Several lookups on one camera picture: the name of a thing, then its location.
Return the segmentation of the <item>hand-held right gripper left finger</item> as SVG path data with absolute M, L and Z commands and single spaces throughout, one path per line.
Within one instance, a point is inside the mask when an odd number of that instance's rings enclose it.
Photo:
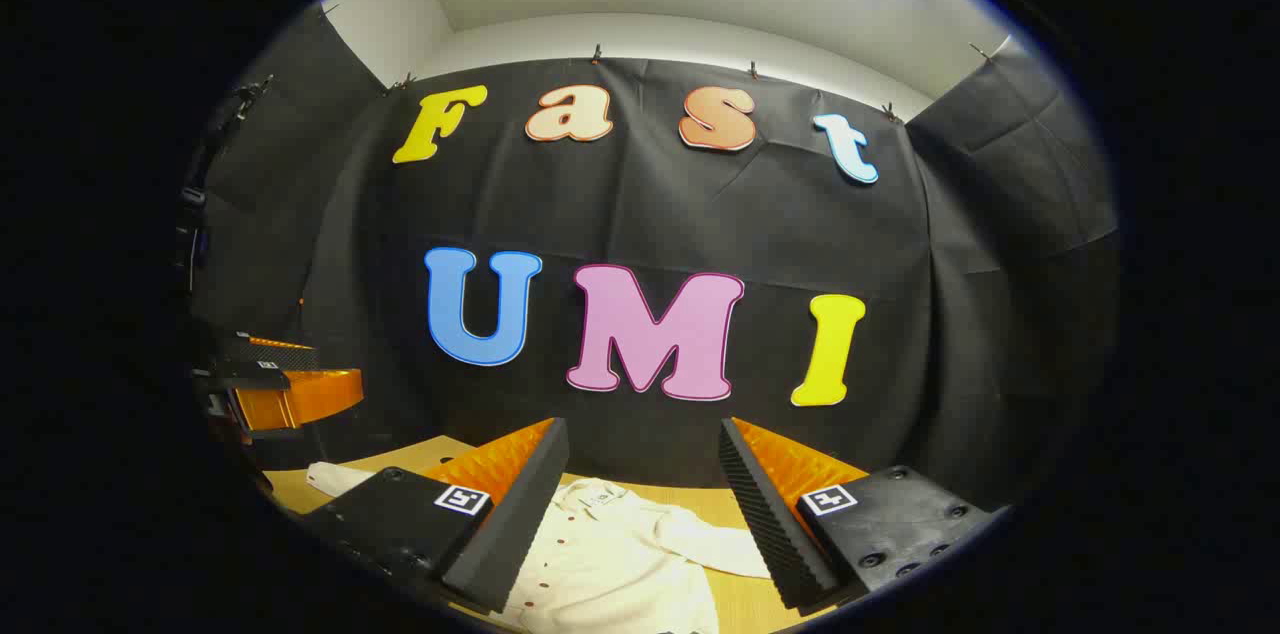
M 384 467 L 303 516 L 303 529 L 424 603 L 504 608 L 570 455 L 549 418 L 426 474 Z

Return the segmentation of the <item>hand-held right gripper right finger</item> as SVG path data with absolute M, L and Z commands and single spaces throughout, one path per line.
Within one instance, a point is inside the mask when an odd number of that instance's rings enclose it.
M 737 418 L 719 465 L 787 608 L 876 597 L 959 552 L 1001 516 L 902 465 L 865 473 Z

